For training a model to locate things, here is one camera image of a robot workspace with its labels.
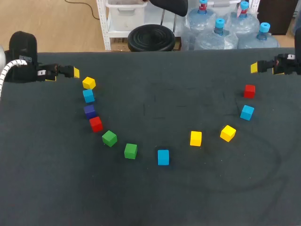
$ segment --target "block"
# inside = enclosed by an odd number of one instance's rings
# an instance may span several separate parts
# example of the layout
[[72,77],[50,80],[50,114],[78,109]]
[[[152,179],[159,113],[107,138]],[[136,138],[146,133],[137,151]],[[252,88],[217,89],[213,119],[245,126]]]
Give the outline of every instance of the block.
[[158,166],[169,165],[169,150],[158,150]]
[[202,132],[191,131],[190,146],[200,147],[202,143]]
[[112,147],[117,142],[117,135],[108,130],[105,134],[103,134],[103,142],[107,146]]
[[91,125],[94,133],[97,133],[97,132],[103,130],[103,123],[99,117],[90,119],[90,125]]
[[92,79],[90,77],[86,77],[83,80],[83,87],[85,89],[93,89],[95,86],[96,86],[95,79]]
[[92,119],[97,116],[93,105],[85,106],[84,111],[85,111],[87,119]]
[[251,73],[258,73],[257,62],[251,65]]
[[250,121],[251,117],[252,117],[252,114],[253,114],[253,111],[254,111],[254,108],[253,107],[250,107],[248,105],[245,105],[243,107],[243,110],[241,111],[241,114],[240,114],[240,117],[242,119],[245,119],[245,120],[248,120]]
[[254,96],[255,96],[255,86],[246,85],[244,98],[254,98]]
[[95,101],[93,91],[91,89],[84,90],[83,95],[86,103],[91,103]]
[[79,69],[77,69],[76,67],[73,67],[73,72],[74,72],[74,77],[76,79],[79,79]]
[[124,157],[126,159],[135,159],[137,155],[137,145],[127,144],[124,150]]
[[221,132],[221,138],[229,142],[235,136],[235,133],[236,133],[236,129],[227,125]]

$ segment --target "black chair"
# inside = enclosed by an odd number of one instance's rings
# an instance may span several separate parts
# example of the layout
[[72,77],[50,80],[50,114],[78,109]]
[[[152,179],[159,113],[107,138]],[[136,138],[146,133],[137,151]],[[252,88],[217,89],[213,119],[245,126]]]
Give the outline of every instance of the black chair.
[[[175,45],[176,16],[186,16],[188,0],[150,0],[163,9],[161,24],[147,24],[135,28],[128,35],[128,47],[132,52],[171,51]],[[165,10],[174,13],[174,29],[162,26]]]

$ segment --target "wooden floor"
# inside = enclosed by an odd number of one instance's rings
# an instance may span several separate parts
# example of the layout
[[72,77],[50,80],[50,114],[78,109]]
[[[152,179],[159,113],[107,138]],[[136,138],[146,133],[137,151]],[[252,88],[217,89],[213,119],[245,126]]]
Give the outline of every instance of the wooden floor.
[[[86,2],[98,17],[96,0]],[[38,40],[39,52],[105,51],[99,20],[89,6],[70,4],[64,0],[0,0],[0,45],[8,49],[16,31],[32,33]],[[290,31],[276,36],[282,47],[294,47]]]

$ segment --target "dark blue cube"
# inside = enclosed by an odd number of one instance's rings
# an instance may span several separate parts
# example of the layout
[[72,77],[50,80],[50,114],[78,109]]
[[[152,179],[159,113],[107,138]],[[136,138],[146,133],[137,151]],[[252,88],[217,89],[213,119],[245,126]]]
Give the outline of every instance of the dark blue cube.
[[97,116],[93,105],[88,105],[88,106],[84,107],[84,111],[87,116],[87,119],[92,119]]

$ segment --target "yellow cube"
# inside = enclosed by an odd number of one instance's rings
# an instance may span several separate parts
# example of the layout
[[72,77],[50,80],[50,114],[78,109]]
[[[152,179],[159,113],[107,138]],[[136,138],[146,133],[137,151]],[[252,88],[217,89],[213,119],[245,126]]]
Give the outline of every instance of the yellow cube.
[[74,77],[79,79],[79,69],[77,69],[76,67],[73,67],[73,71],[74,71]]
[[86,77],[83,80],[83,86],[85,89],[93,89],[96,86],[95,80],[90,77]]
[[229,142],[235,136],[235,133],[236,133],[236,129],[227,125],[221,132],[221,138]]
[[191,131],[190,146],[200,147],[202,143],[202,132]]
[[258,73],[258,63],[254,63],[251,65],[251,73]]

